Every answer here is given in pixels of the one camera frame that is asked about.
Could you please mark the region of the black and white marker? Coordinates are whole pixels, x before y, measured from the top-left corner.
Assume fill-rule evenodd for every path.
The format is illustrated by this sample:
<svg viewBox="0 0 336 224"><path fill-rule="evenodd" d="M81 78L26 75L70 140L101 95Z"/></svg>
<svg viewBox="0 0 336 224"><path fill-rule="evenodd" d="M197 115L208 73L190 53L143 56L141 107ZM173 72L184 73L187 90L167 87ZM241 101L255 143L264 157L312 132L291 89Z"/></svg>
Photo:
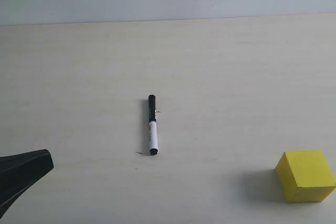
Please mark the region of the black and white marker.
<svg viewBox="0 0 336 224"><path fill-rule="evenodd" d="M156 96L151 94L148 97L149 102L149 151L152 156L157 155L158 148L158 133L156 120Z"/></svg>

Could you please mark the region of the yellow foam cube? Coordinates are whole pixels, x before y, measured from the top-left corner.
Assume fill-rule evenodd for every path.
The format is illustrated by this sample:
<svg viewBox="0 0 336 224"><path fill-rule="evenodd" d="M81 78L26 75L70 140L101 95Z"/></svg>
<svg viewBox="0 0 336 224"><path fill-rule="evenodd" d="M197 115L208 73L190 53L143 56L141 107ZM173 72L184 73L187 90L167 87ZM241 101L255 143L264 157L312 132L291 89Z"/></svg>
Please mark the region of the yellow foam cube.
<svg viewBox="0 0 336 224"><path fill-rule="evenodd" d="M335 190L335 176L322 151L284 152L275 172L288 203L322 202Z"/></svg>

